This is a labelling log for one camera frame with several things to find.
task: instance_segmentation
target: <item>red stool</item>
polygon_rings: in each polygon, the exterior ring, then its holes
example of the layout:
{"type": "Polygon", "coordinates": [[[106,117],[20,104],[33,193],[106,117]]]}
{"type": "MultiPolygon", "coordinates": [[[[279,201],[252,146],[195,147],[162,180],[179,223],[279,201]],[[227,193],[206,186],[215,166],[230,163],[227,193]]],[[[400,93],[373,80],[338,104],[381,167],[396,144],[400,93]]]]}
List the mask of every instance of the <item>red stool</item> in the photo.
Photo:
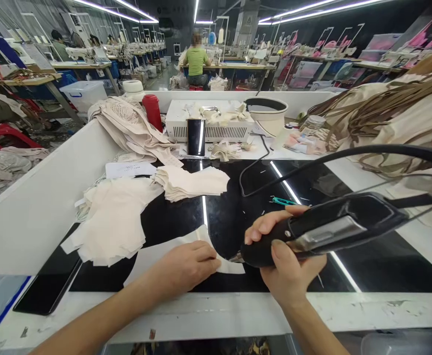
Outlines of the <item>red stool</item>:
{"type": "Polygon", "coordinates": [[[43,148],[41,145],[35,143],[33,140],[20,133],[20,131],[4,124],[0,124],[0,136],[5,136],[13,142],[16,148],[43,148]]]}

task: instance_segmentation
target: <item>plastic storage box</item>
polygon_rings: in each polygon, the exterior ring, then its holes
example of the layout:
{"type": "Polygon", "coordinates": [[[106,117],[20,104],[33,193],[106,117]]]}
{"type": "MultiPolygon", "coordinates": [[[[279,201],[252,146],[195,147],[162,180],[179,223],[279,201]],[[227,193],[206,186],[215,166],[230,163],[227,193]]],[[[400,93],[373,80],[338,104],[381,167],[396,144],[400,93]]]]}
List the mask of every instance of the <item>plastic storage box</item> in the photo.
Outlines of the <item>plastic storage box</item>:
{"type": "Polygon", "coordinates": [[[296,69],[295,76],[313,77],[322,63],[301,61],[296,69]]]}
{"type": "Polygon", "coordinates": [[[104,83],[100,80],[77,81],[61,87],[60,91],[67,96],[79,112],[88,112],[91,105],[108,97],[104,89],[104,83]]]}
{"type": "Polygon", "coordinates": [[[313,77],[295,76],[290,80],[288,86],[293,89],[304,89],[310,83],[311,79],[313,79],[313,77]]]}
{"type": "Polygon", "coordinates": [[[402,34],[374,35],[367,45],[367,50],[389,50],[402,34]]]}
{"type": "Polygon", "coordinates": [[[382,56],[386,53],[385,50],[363,50],[360,55],[359,59],[370,61],[370,62],[379,62],[382,56]]]}

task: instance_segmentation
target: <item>power cord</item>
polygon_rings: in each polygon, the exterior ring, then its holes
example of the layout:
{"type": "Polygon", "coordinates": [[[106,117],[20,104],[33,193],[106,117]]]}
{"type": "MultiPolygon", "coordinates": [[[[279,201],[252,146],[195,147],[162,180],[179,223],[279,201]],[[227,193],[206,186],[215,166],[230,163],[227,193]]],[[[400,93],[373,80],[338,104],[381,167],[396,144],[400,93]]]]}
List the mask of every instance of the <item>power cord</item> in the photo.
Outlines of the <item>power cord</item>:
{"type": "Polygon", "coordinates": [[[264,135],[257,133],[258,136],[260,136],[260,139],[262,139],[262,143],[264,144],[265,150],[267,151],[267,153],[265,155],[262,155],[260,158],[258,158],[256,161],[254,161],[253,163],[251,163],[248,167],[244,168],[244,170],[241,171],[241,173],[239,174],[239,187],[241,188],[241,193],[243,197],[248,197],[249,195],[246,195],[244,193],[244,188],[242,187],[242,175],[251,167],[253,167],[255,164],[257,164],[259,161],[261,161],[263,158],[265,158],[266,156],[268,156],[270,154],[270,150],[267,147],[267,144],[265,143],[265,139],[264,139],[264,135]]]}

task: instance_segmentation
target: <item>left hand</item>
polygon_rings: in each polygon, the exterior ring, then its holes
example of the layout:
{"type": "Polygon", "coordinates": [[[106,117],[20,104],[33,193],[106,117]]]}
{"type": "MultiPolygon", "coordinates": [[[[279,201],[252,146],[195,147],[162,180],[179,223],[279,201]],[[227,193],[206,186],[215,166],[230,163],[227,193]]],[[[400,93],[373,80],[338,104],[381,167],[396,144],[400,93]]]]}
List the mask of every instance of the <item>left hand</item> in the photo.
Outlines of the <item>left hand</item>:
{"type": "Polygon", "coordinates": [[[195,241],[173,248],[138,281],[158,304],[192,290],[220,266],[216,250],[207,242],[195,241]]]}

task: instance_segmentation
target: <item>pile of fabric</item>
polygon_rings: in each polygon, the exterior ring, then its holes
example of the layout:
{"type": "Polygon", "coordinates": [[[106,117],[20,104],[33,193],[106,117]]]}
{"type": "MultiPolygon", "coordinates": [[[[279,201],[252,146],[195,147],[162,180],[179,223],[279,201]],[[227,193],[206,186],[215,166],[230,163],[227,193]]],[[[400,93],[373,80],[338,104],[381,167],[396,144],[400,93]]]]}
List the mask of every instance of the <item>pile of fabric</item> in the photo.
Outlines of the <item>pile of fabric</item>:
{"type": "MultiPolygon", "coordinates": [[[[365,84],[347,90],[308,110],[326,118],[339,149],[368,144],[414,144],[432,148],[432,74],[407,74],[389,83],[365,84]]],[[[421,169],[421,160],[397,154],[356,158],[366,168],[395,177],[421,169]]]]}
{"type": "Polygon", "coordinates": [[[136,152],[143,161],[151,157],[164,165],[183,165],[171,154],[179,145],[156,130],[142,107],[131,99],[111,96],[98,101],[89,108],[88,117],[96,118],[123,150],[136,152]]]}
{"type": "Polygon", "coordinates": [[[163,189],[148,178],[106,179],[88,189],[86,220],[61,244],[71,253],[78,249],[83,262],[111,266],[131,258],[145,243],[141,213],[163,189]]]}
{"type": "Polygon", "coordinates": [[[219,196],[227,191],[229,176],[214,167],[196,173],[173,166],[157,168],[155,182],[162,185],[165,198],[170,202],[201,195],[219,196]]]}
{"type": "Polygon", "coordinates": [[[0,194],[45,159],[48,150],[7,147],[0,150],[0,194]]]}

